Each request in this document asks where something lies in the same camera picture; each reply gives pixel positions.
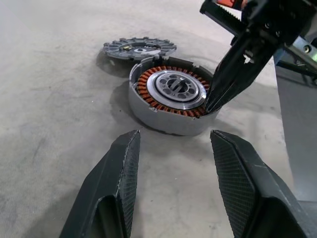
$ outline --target circular disc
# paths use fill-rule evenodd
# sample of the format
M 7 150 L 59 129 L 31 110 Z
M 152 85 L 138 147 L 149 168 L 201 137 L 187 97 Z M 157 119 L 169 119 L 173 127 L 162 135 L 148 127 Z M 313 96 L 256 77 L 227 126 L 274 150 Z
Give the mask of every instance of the circular disc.
M 175 109 L 190 110 L 206 99 L 206 90 L 195 77 L 176 70 L 162 70 L 147 81 L 149 94 L 159 103 Z
M 109 57 L 122 60 L 143 60 L 154 55 L 166 56 L 176 50 L 176 46 L 169 40 L 120 38 L 119 41 L 104 43 L 103 52 Z

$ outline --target textured grip pad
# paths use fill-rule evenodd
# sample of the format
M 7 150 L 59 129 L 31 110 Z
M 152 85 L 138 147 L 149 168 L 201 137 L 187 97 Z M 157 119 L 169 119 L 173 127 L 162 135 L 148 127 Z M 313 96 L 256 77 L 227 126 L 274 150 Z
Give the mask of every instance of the textured grip pad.
M 121 203 L 126 235 L 129 238 L 132 230 L 134 203 L 137 192 L 138 165 L 139 165 L 139 140 L 132 140 L 126 150 L 126 159 L 119 183 L 118 200 Z
M 256 205 L 255 187 L 234 146 L 215 133 L 211 141 L 224 206 L 234 237 L 240 238 Z

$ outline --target copper winding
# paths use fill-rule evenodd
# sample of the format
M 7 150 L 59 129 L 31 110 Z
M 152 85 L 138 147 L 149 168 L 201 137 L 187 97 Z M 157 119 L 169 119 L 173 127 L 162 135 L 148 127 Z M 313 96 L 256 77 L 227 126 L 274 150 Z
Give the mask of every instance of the copper winding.
M 156 100 L 154 100 L 154 98 L 149 94 L 149 92 L 147 90 L 147 80 L 153 73 L 158 72 L 158 71 L 162 71 L 162 70 L 177 70 L 177 71 L 181 71 L 183 73 L 189 74 L 201 82 L 201 84 L 204 86 L 206 92 L 209 90 L 209 83 L 207 81 L 203 80 L 198 75 L 194 74 L 193 72 L 189 72 L 187 69 L 182 69 L 179 67 L 171 67 L 171 66 L 162 65 L 162 66 L 150 68 L 140 76 L 140 78 L 138 79 L 138 84 L 137 84 L 137 92 L 139 93 L 139 95 L 148 104 L 150 104 L 151 107 L 156 108 L 157 110 L 162 110 L 162 111 L 171 112 L 171 113 L 175 113 L 175 114 L 179 114 L 179 115 L 183 115 L 183 116 L 187 116 L 187 117 L 193 117 L 193 118 L 194 117 L 199 118 L 203 115 L 206 115 L 207 112 L 204 109 L 203 105 L 201 105 L 197 108 L 193 108 L 191 110 L 179 110 L 179 109 L 173 109 L 173 108 L 167 107 L 167 106 L 157 102 Z

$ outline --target gray floor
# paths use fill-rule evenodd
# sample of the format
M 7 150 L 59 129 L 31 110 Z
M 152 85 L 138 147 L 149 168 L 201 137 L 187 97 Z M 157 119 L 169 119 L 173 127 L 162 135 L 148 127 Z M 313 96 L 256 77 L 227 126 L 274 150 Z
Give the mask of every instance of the gray floor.
M 232 36 L 196 0 L 0 1 L 0 237 L 58 237 L 78 189 L 111 143 L 141 129 L 133 238 L 232 237 L 209 130 L 144 128 L 127 101 L 131 64 L 99 59 L 104 42 L 150 36 L 215 69 Z M 270 62 L 212 128 L 249 140 L 292 187 Z

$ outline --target black plastic part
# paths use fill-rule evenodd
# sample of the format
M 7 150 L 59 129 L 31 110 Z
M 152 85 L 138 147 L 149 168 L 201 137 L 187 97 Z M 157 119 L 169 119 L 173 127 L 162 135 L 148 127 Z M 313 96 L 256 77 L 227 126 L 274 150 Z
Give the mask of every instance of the black plastic part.
M 206 110 L 213 112 L 249 87 L 274 52 L 296 40 L 316 10 L 303 0 L 252 0 L 240 21 L 212 0 L 205 0 L 200 12 L 235 36 L 205 100 Z
M 140 133 L 119 136 L 88 174 L 60 238 L 129 238 L 137 188 Z
M 217 130 L 211 132 L 211 142 L 235 238 L 317 237 L 315 224 L 285 182 L 249 142 Z
M 317 72 L 309 70 L 302 66 L 295 65 L 293 63 L 283 61 L 283 60 L 280 60 L 276 66 L 279 66 L 279 67 L 282 67 L 282 68 L 285 68 L 285 69 L 288 69 L 293 72 L 300 73 L 309 77 L 314 77 L 314 78 L 317 77 Z
M 216 23 L 221 25 L 235 36 L 240 35 L 246 28 L 246 25 L 243 24 L 238 18 L 236 18 L 230 12 L 224 10 L 221 6 L 215 4 L 212 0 L 205 0 L 200 12 L 214 20 Z
M 243 3 L 243 0 L 235 0 L 232 8 L 236 10 L 241 10 L 242 3 Z
M 312 40 L 312 46 L 314 46 L 315 48 L 317 48 L 317 38 L 314 38 Z

